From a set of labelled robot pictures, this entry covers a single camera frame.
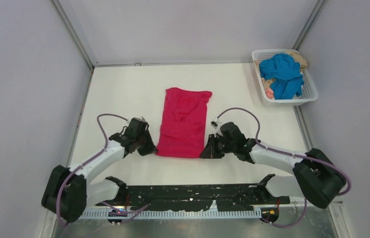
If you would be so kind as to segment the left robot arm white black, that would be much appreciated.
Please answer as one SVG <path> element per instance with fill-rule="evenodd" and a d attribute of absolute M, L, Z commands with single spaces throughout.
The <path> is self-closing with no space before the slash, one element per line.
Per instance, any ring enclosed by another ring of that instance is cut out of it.
<path fill-rule="evenodd" d="M 157 148 L 148 128 L 144 118 L 132 118 L 121 132 L 111 136 L 103 132 L 104 147 L 95 155 L 78 165 L 53 168 L 41 205 L 68 223 L 78 220 L 87 207 L 108 201 L 122 205 L 128 196 L 125 182 L 115 177 L 97 183 L 94 179 L 133 152 L 140 156 L 155 154 Z"/>

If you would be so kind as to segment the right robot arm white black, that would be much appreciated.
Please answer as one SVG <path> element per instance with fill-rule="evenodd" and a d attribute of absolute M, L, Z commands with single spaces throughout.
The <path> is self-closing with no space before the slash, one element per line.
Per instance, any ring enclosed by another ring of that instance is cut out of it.
<path fill-rule="evenodd" d="M 271 203 L 277 197 L 303 197 L 312 205 L 325 209 L 348 185 L 343 173 L 330 162 L 319 149 L 304 154 L 282 150 L 262 143 L 256 138 L 247 138 L 233 122 L 212 125 L 216 134 L 210 134 L 200 153 L 202 159 L 221 159 L 234 154 L 240 161 L 266 165 L 289 173 L 288 176 L 273 176 L 258 189 L 258 198 Z"/>

